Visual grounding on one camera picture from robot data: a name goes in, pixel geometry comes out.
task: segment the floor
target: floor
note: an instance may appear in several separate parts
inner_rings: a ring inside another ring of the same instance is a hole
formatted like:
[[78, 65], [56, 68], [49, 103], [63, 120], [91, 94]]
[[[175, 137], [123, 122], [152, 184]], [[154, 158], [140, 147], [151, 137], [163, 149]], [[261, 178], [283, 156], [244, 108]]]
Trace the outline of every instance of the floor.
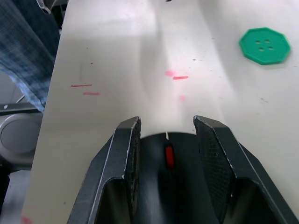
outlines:
[[21, 212], [29, 185], [30, 171], [20, 170], [10, 175], [10, 183], [0, 216], [0, 224], [20, 224]]
[[20, 89], [10, 80], [8, 75], [0, 73], [0, 104], [15, 103], [21, 96]]

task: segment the red led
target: red led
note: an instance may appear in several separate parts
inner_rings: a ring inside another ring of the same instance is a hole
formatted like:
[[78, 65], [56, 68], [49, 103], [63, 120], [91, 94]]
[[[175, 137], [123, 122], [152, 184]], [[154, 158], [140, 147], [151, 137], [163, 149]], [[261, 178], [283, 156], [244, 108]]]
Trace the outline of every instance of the red led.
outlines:
[[166, 165], [168, 168], [174, 168], [174, 152], [172, 146], [165, 147]]

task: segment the red mark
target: red mark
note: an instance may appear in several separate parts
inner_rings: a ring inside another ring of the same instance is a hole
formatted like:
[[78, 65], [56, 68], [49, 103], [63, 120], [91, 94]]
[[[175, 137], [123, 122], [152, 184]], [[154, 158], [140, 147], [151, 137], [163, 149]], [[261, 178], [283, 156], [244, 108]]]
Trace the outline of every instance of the red mark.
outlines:
[[172, 79], [173, 80], [178, 80], [178, 79], [186, 79], [186, 78], [189, 78], [189, 77], [188, 76], [175, 76]]
[[84, 85], [71, 85], [71, 87], [83, 87], [83, 86], [92, 86], [92, 84], [84, 84]]
[[182, 96], [179, 96], [179, 100], [182, 101], [182, 102], [184, 102], [184, 101], [186, 100], [186, 97], [183, 96], [183, 95], [182, 95]]
[[98, 96], [99, 92], [84, 92], [83, 95]]
[[30, 218], [27, 218], [25, 216], [22, 216], [21, 217], [21, 221], [22, 221], [22, 224], [32, 224], [32, 221]]
[[174, 77], [175, 74], [176, 74], [175, 71], [165, 71], [165, 75], [169, 77]]

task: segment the plaid shirt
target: plaid shirt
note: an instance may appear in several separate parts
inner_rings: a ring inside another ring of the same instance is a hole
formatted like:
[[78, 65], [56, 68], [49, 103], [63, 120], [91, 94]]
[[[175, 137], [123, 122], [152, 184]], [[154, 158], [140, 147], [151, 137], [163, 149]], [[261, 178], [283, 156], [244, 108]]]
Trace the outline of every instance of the plaid shirt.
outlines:
[[44, 111], [59, 32], [36, 0], [0, 0], [0, 71]]
[[51, 10], [54, 6], [54, 3], [56, 2], [56, 0], [36, 0], [38, 3], [38, 6], [45, 12], [48, 14], [51, 14]]

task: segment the green octagonal button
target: green octagonal button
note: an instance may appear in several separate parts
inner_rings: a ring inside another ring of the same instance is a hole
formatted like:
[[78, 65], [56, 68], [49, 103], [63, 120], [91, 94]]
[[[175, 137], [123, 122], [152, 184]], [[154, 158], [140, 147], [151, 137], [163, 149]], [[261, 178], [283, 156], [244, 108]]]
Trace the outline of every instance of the green octagonal button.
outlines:
[[283, 62], [291, 49], [283, 34], [266, 27], [249, 29], [239, 44], [245, 57], [262, 65]]

